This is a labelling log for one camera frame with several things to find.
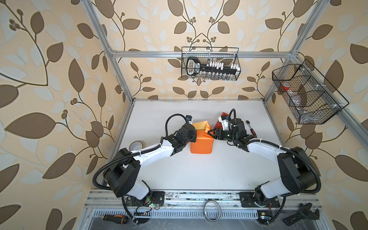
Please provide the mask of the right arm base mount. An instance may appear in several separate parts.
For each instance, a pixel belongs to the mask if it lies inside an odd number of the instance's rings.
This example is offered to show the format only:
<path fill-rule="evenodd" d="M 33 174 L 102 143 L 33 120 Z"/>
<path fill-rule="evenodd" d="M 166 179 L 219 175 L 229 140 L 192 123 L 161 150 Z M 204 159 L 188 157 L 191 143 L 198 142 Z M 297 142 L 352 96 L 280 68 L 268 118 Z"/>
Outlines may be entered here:
<path fill-rule="evenodd" d="M 280 202 L 277 197 L 267 198 L 256 192 L 240 192 L 241 206 L 243 208 L 279 208 Z"/>

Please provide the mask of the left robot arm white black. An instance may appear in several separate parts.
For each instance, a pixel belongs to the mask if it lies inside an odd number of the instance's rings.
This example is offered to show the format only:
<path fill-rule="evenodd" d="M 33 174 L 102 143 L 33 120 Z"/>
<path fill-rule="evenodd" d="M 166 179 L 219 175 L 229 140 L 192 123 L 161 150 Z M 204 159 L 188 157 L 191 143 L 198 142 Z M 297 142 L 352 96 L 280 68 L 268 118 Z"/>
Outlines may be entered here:
<path fill-rule="evenodd" d="M 184 125 L 173 134 L 168 134 L 168 123 L 174 117 L 182 117 Z M 165 123 L 165 136 L 158 144 L 129 151 L 120 149 L 114 159 L 102 166 L 93 176 L 93 185 L 98 189 L 113 191 L 116 197 L 132 196 L 140 201 L 150 199 L 152 191 L 144 181 L 138 181 L 140 169 L 181 152 L 188 143 L 195 143 L 197 130 L 192 117 L 182 114 L 170 116 Z"/>

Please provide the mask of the yellow orange wrapping paper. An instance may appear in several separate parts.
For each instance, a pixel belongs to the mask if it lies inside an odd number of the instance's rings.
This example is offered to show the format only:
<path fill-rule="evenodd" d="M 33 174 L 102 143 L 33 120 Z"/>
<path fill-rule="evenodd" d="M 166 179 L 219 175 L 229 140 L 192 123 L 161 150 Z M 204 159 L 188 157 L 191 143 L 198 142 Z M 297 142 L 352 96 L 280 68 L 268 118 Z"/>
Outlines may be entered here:
<path fill-rule="evenodd" d="M 190 151 L 192 154 L 211 154 L 214 138 L 208 134 L 211 127 L 207 121 L 193 123 L 197 131 L 196 141 L 191 143 Z"/>

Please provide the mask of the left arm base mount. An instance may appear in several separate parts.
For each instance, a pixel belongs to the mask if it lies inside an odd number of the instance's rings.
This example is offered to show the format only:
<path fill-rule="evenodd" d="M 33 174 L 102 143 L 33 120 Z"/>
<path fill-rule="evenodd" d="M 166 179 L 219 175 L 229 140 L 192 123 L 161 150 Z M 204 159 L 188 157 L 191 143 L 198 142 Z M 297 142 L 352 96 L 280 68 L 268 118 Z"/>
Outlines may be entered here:
<path fill-rule="evenodd" d="M 164 191 L 151 191 L 143 199 L 139 200 L 134 196 L 128 196 L 126 198 L 126 203 L 128 206 L 139 207 L 147 206 L 158 208 L 163 206 L 165 199 Z"/>

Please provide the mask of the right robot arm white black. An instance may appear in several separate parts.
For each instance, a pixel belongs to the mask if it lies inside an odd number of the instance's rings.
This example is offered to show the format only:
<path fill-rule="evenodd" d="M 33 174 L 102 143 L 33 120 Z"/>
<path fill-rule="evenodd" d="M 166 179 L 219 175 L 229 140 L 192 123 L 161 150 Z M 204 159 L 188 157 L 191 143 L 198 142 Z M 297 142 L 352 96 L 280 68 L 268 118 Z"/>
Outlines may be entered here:
<path fill-rule="evenodd" d="M 238 118 L 235 109 L 219 117 L 218 122 L 220 127 L 209 130 L 208 135 L 246 152 L 259 154 L 275 162 L 279 168 L 278 178 L 255 188 L 254 197 L 257 202 L 277 196 L 316 194 L 321 190 L 322 182 L 317 168 L 302 148 L 290 149 L 258 138 L 250 122 Z"/>

